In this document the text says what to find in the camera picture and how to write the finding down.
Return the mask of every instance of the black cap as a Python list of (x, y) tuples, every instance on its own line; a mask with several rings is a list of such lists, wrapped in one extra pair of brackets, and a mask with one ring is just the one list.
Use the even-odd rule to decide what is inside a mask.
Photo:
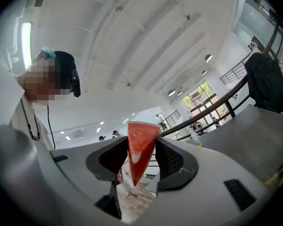
[(75, 58), (64, 51), (55, 51), (55, 71), (60, 74), (61, 89), (71, 88), (71, 71), (76, 69)]

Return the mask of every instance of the ceiling light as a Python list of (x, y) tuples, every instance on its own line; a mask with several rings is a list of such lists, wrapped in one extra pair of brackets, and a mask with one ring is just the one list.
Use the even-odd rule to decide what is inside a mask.
[(28, 69), (32, 62), (32, 56), (30, 51), (30, 34), (32, 30), (31, 23), (22, 24), (21, 40), (22, 40), (22, 54), (25, 69)]
[(175, 92), (176, 92), (176, 91), (172, 89), (172, 90), (169, 91), (168, 95), (171, 96), (171, 95), (173, 95)]
[(206, 62), (210, 61), (212, 57), (212, 55), (206, 55)]

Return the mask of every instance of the floor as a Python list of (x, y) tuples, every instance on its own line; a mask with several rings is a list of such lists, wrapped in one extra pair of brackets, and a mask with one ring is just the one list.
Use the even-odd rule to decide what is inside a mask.
[(144, 189), (151, 179), (142, 177), (136, 187), (133, 186), (128, 165), (123, 166), (123, 179), (117, 186), (122, 222), (132, 224), (150, 207), (155, 197)]

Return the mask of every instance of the watermelon slice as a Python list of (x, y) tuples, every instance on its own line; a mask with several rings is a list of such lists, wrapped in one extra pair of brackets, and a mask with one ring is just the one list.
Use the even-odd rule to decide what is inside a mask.
[(146, 122), (128, 122), (128, 151), (133, 185), (143, 176), (155, 147), (160, 125)]

